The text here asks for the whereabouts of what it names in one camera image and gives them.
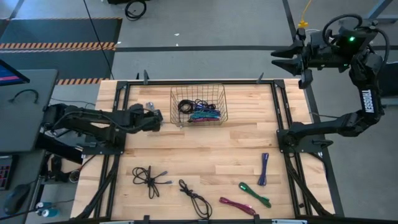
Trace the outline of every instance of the computer mouse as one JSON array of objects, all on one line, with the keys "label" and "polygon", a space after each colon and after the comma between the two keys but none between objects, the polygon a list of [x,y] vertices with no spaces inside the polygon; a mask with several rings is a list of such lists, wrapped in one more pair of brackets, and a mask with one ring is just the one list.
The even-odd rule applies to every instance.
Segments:
[{"label": "computer mouse", "polygon": [[7,195],[4,202],[3,210],[7,215],[13,215],[17,213],[25,202],[25,199],[29,193],[29,184],[20,184]]}]

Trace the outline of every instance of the metal wire basket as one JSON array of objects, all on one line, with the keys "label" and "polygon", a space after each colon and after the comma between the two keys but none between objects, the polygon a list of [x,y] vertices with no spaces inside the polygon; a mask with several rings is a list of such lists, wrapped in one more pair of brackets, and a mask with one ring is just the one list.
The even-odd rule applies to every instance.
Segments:
[{"label": "metal wire basket", "polygon": [[[217,121],[192,122],[191,115],[182,113],[178,104],[182,100],[205,101],[207,104],[215,105],[215,110],[220,112]],[[222,84],[184,85],[173,86],[170,92],[170,121],[177,126],[203,126],[221,125],[228,120],[226,107],[225,88]]]}]

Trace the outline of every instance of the gray floor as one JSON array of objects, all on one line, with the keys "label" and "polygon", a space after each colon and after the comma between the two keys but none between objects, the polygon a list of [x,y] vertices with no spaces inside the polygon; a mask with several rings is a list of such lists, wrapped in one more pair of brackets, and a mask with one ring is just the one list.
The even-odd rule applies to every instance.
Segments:
[{"label": "gray floor", "polygon": [[[123,5],[110,6],[106,0],[87,0],[87,3],[93,17],[124,17]],[[289,3],[298,23],[307,1],[289,0]],[[321,29],[332,17],[342,13],[366,15],[375,3],[377,0],[318,0],[312,3],[305,18],[309,28]],[[15,4],[16,0],[6,0],[6,7],[0,8],[0,17],[7,17]],[[386,14],[394,12],[398,12],[397,1],[385,11]],[[86,17],[86,12],[82,1],[25,0],[17,17]],[[398,44],[398,24],[382,28],[392,44]],[[280,0],[151,0],[141,20],[123,20],[119,41],[119,47],[288,45],[290,34]],[[380,37],[374,40],[374,44],[383,43]],[[144,69],[151,78],[256,78],[262,72],[264,78],[290,78],[288,73],[271,65],[269,54],[261,51],[123,52],[115,55],[113,73],[117,79],[135,78],[136,73]],[[389,61],[397,60],[398,53],[391,52]],[[321,114],[341,115],[360,107],[358,91],[347,73],[339,74],[332,69],[314,71],[312,87]],[[97,92],[98,85],[57,86],[53,97],[94,102]],[[335,142],[330,154],[347,217],[398,220],[397,114],[397,109],[388,108],[380,123],[358,138],[327,136]],[[53,195],[49,198],[54,200],[67,199],[66,193],[62,194],[65,198],[53,194],[59,189],[47,189],[46,196]],[[74,192],[67,194],[73,197]],[[68,209],[64,208],[59,218],[67,216]],[[51,221],[31,217],[28,223]]]}]

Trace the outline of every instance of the green cable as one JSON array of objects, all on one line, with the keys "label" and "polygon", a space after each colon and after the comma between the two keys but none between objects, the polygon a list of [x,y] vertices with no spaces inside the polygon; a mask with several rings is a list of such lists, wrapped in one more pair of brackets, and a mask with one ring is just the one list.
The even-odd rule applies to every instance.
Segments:
[{"label": "green cable", "polygon": [[239,183],[239,188],[242,189],[244,192],[252,195],[253,197],[257,198],[263,205],[267,208],[271,208],[271,203],[269,203],[269,199],[266,197],[261,197],[260,195],[256,194],[247,184],[244,182]]}]

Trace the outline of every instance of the wooden tabletop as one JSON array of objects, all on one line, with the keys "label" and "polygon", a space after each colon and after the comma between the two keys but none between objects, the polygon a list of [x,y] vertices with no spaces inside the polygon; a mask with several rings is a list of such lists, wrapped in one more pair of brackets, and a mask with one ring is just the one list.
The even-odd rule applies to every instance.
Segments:
[{"label": "wooden tabletop", "polygon": [[[116,82],[101,83],[97,110],[111,111]],[[293,120],[310,123],[304,92],[298,88],[297,80],[286,79],[285,84]],[[151,220],[198,219],[191,199],[179,191],[180,179],[188,184],[189,189],[209,201],[213,207],[211,219],[251,218],[235,207],[219,203],[220,197],[251,205],[261,218],[294,217],[284,157],[279,152],[275,134],[277,120],[270,85],[224,87],[228,104],[227,122],[221,126],[184,128],[170,123],[171,86],[131,88],[129,106],[151,101],[156,109],[161,110],[165,123],[158,133],[127,135],[126,150],[119,165],[113,220],[142,220],[144,215],[150,215]],[[257,185],[262,167],[261,154],[264,152],[269,153],[265,187]],[[301,156],[308,188],[333,213],[323,164],[308,154]],[[82,170],[71,217],[78,215],[96,192],[102,161],[103,156],[96,156]],[[159,198],[149,199],[146,185],[132,183],[133,168],[148,166],[152,166],[152,175],[168,171],[167,175],[157,179],[159,182],[173,181],[170,185],[157,186]],[[270,198],[272,208],[266,208],[240,190],[240,182],[247,183],[259,195]],[[102,214],[107,195],[106,192]],[[301,194],[298,195],[299,202],[302,202]]]}]

